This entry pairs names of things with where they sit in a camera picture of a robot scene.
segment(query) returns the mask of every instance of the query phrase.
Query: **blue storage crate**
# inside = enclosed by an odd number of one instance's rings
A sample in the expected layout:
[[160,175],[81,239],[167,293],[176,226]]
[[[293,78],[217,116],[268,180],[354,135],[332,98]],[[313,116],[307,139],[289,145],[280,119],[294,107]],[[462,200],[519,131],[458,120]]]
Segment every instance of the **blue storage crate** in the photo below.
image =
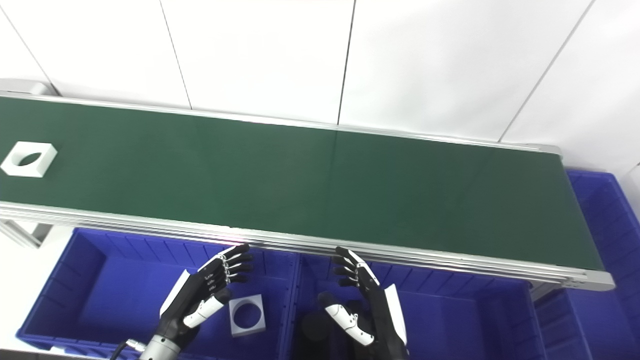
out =
[[[224,248],[197,241],[76,229],[17,337],[38,348],[109,357],[127,338],[148,341],[159,310],[183,269],[197,270]],[[204,322],[183,359],[285,359],[291,291],[299,255],[252,249],[246,284],[234,297],[262,294],[266,331],[233,338],[228,309]],[[136,359],[124,350],[122,359]]]
[[[543,360],[540,329],[524,281],[483,275],[370,264],[386,287],[396,284],[412,360]],[[330,258],[302,255],[295,319],[320,309],[317,294],[331,291],[346,304],[362,299],[343,288]],[[347,336],[333,326],[330,359],[345,359]]]
[[568,175],[616,289],[561,290],[539,300],[548,357],[640,359],[640,224],[613,175],[578,170]]

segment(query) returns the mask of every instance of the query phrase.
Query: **circular hole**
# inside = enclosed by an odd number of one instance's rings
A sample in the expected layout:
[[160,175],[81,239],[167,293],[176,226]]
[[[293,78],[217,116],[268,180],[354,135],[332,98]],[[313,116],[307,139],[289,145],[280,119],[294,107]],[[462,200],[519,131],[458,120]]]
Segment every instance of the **circular hole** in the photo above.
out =
[[19,167],[23,167],[24,165],[29,165],[30,163],[36,161],[40,155],[42,155],[41,152],[35,152],[33,154],[29,154],[23,158],[21,158],[19,161],[16,161],[15,164],[18,165]]
[[244,329],[255,326],[259,320],[260,308],[254,304],[243,304],[234,313],[234,322]]

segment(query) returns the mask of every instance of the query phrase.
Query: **cable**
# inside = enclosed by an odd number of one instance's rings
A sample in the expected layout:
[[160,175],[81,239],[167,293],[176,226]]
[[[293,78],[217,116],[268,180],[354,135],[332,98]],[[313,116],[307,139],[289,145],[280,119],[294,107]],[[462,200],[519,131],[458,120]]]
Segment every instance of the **cable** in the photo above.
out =
[[118,359],[118,356],[120,356],[120,353],[122,352],[122,350],[127,347],[127,340],[124,340],[123,342],[121,342],[120,344],[118,344],[118,347],[116,347],[116,350],[113,352],[113,355],[111,355],[111,359],[109,360],[116,360]]

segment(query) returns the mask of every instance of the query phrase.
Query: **robot hand finger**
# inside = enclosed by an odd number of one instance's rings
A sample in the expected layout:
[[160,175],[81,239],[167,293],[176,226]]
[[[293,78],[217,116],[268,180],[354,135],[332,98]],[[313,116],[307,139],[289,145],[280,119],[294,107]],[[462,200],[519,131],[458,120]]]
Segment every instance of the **robot hand finger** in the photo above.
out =
[[336,265],[342,265],[353,272],[356,271],[356,265],[342,256],[332,256],[331,262]]
[[335,275],[338,275],[338,276],[350,277],[353,280],[355,280],[357,278],[357,275],[356,275],[355,272],[351,271],[348,268],[344,268],[344,267],[333,268],[333,273]]
[[253,260],[253,255],[251,254],[240,254],[238,256],[234,256],[231,259],[227,260],[227,266],[231,267],[236,264],[245,263],[247,261]]

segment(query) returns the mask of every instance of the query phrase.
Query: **black robotic finger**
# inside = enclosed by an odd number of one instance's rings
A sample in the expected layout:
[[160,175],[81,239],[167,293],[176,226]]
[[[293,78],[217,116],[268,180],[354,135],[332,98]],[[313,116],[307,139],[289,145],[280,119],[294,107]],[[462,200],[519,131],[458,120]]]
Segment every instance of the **black robotic finger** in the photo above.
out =
[[339,276],[347,276],[352,278],[353,280],[355,280],[358,276],[356,275],[356,273],[354,273],[353,271],[349,270],[348,268],[344,268],[344,267],[337,267],[337,268],[333,268],[333,273],[335,275],[339,275]]
[[227,260],[227,265],[228,266],[234,266],[236,264],[245,263],[245,262],[251,261],[251,260],[253,260],[253,255],[251,255],[251,254],[240,254],[240,255],[235,256],[235,257],[233,257],[231,259],[228,259]]
[[342,256],[332,256],[331,257],[331,261],[334,264],[337,265],[342,265],[348,269],[350,269],[351,271],[356,271],[356,265],[352,262],[350,262],[349,260],[343,258]]
[[236,255],[244,254],[245,252],[249,251],[249,248],[250,248],[249,244],[242,244],[242,245],[230,247],[226,251],[223,251],[221,255],[223,255],[227,259],[231,259]]
[[228,268],[229,274],[237,274],[239,272],[250,272],[253,270],[253,265],[251,264],[237,264],[234,266],[230,266]]
[[338,285],[340,286],[355,286],[358,287],[358,281],[351,279],[349,277],[343,277],[342,279],[338,279]]
[[354,252],[341,246],[335,248],[335,253],[350,261],[354,266],[358,263],[364,262],[360,256],[357,256]]

